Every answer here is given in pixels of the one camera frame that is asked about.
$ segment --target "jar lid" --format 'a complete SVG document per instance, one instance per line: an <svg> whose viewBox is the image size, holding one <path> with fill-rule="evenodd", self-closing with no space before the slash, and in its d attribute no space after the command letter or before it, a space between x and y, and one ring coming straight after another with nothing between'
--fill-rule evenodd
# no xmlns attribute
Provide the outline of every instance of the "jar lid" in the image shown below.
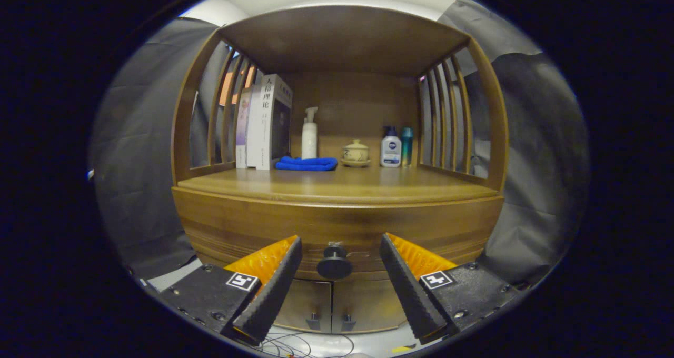
<svg viewBox="0 0 674 358"><path fill-rule="evenodd" d="M361 144L361 140L359 139L353 140L353 144L346 145L345 147L349 149L369 149L366 145Z"/></svg>

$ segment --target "pump bottle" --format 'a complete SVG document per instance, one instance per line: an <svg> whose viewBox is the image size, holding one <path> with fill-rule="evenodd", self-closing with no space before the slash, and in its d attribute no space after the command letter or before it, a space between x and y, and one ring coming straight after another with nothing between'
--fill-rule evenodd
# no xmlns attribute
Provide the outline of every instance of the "pump bottle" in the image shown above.
<svg viewBox="0 0 674 358"><path fill-rule="evenodd" d="M318 126L313 122L313 116L318 111L317 106L306 109L306 117L302 126L302 159L318 157Z"/></svg>

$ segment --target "wooden shelf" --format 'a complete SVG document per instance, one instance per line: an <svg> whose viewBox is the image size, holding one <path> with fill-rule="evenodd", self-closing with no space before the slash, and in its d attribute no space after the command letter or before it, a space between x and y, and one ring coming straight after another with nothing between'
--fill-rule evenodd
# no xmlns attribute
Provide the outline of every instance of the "wooden shelf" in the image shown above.
<svg viewBox="0 0 674 358"><path fill-rule="evenodd" d="M423 167L349 168L335 171L233 169L178 182L178 187L258 200L328 204L411 204L450 202L499 195Z"/></svg>
<svg viewBox="0 0 674 358"><path fill-rule="evenodd" d="M266 73L369 72L417 76L470 36L383 8L325 5L284 9L220 29Z"/></svg>

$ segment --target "blue towel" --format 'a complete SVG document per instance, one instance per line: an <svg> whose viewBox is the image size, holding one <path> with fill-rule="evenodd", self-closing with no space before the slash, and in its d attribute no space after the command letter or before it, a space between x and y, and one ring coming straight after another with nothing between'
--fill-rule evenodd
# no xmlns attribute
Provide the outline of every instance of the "blue towel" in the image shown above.
<svg viewBox="0 0 674 358"><path fill-rule="evenodd" d="M276 163L277 170L297 170L297 171L330 171L337 167L337 158L291 158L285 156L280 162Z"/></svg>

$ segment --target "door handle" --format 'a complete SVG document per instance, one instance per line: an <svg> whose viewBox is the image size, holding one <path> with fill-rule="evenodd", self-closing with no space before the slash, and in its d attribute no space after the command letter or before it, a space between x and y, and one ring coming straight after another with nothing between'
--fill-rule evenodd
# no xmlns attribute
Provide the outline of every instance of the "door handle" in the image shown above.
<svg viewBox="0 0 674 358"><path fill-rule="evenodd" d="M343 321L342 321L342 332L351 332L353 330L353 327L356 325L355 321L351 320L351 315L347 314L344 315Z"/></svg>
<svg viewBox="0 0 674 358"><path fill-rule="evenodd" d="M306 319L306 324L311 330L320 330L321 329L321 317L318 316L315 312L311 312L310 318Z"/></svg>

